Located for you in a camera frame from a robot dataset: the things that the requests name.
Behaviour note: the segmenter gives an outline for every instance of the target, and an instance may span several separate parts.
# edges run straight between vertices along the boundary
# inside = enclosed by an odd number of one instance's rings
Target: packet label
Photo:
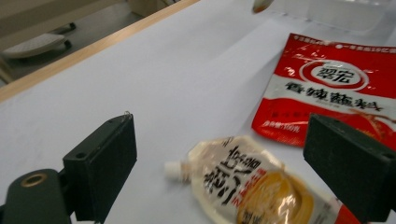
[[[396,48],[291,34],[252,122],[302,147],[310,113],[341,121],[396,150]]]

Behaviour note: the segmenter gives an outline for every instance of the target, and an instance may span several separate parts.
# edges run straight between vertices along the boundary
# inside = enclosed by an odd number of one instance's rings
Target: wooden table edge
[[[14,95],[26,91],[34,85],[46,80],[49,77],[52,77],[68,67],[73,66],[76,63],[79,63],[92,55],[100,52],[103,49],[106,49],[112,45],[115,45],[122,40],[126,39],[129,36],[132,36],[150,25],[165,19],[168,16],[171,16],[180,10],[198,2],[199,0],[182,0],[179,1],[169,7],[166,7],[140,21],[137,21],[116,33],[109,35],[97,42],[80,49],[70,55],[65,56],[64,58],[51,63],[32,74],[29,74],[26,77],[22,77],[14,82],[9,83],[8,85],[0,88],[0,102],[3,102]]]

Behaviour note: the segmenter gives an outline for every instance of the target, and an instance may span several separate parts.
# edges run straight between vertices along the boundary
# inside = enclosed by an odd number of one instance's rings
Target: white cap
[[[180,161],[169,161],[165,163],[165,176],[173,180],[183,180]]]

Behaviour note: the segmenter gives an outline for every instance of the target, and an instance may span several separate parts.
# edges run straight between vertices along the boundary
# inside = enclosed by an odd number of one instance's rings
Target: food packaging
[[[396,149],[396,48],[291,34],[252,128],[304,146],[311,113],[335,119]]]
[[[248,136],[204,141],[185,161],[168,162],[168,178],[192,193],[218,224],[354,224],[333,196],[318,194]]]

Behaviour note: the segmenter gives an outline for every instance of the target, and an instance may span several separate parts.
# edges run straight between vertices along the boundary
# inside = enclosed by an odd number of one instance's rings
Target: plastic bag
[[[190,181],[215,223],[359,223],[334,197],[320,195],[248,136],[199,143],[183,162],[165,164],[166,175]]]
[[[252,122],[302,147],[310,113],[341,121],[396,149],[396,48],[291,34]]]

